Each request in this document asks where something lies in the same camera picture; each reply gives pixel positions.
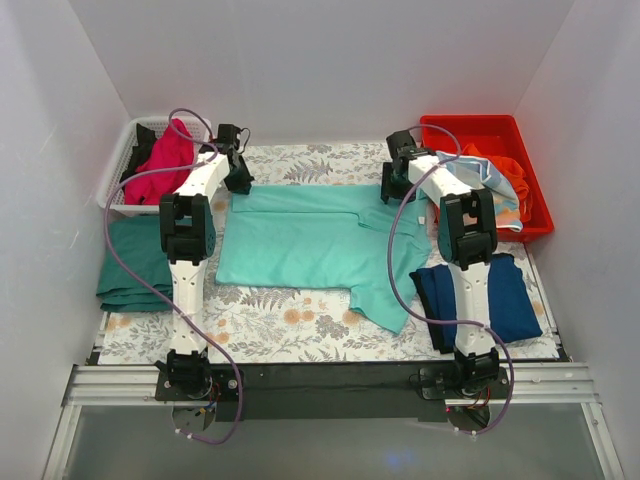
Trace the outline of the turquoise t shirt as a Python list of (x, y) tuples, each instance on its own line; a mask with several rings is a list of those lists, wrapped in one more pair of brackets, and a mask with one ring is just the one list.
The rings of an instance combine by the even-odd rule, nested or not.
[[(266, 185), (233, 196), (216, 281), (247, 287), (346, 289), (350, 309), (400, 333), (408, 313), (387, 273), (387, 246), (399, 208), (385, 204), (377, 185)], [(410, 274), (432, 251), (420, 194), (403, 210), (393, 241), (392, 269), (410, 304)]]

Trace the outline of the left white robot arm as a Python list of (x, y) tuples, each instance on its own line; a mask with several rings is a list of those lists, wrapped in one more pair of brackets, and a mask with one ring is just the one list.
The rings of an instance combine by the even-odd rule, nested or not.
[(193, 400), (208, 397), (214, 381), (203, 328), (204, 279), (214, 254), (216, 232), (211, 201), (221, 184), (247, 195), (253, 177), (240, 149), (243, 129), (218, 126), (211, 144), (202, 146), (193, 170), (178, 189), (159, 204), (161, 248), (167, 255), (172, 281), (172, 337), (166, 363), (165, 386)]

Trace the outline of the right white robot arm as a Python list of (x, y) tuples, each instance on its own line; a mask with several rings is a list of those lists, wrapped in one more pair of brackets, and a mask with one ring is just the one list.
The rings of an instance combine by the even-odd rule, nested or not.
[(399, 199), (387, 246), (387, 273), (401, 307), (392, 269), (393, 241), (408, 202), (423, 191), (439, 206), (437, 245), (453, 281), (456, 317), (439, 320), (430, 310), (410, 315), (430, 327), (454, 326), (454, 360), (443, 374), (426, 375), (427, 386), (439, 392), (454, 391), (475, 397), (499, 377), (496, 335), (490, 329), (488, 278), (497, 247), (494, 202), (489, 189), (474, 189), (458, 179), (447, 164), (458, 155), (445, 156), (417, 146), (408, 130), (386, 138), (391, 160), (383, 164), (381, 200)]

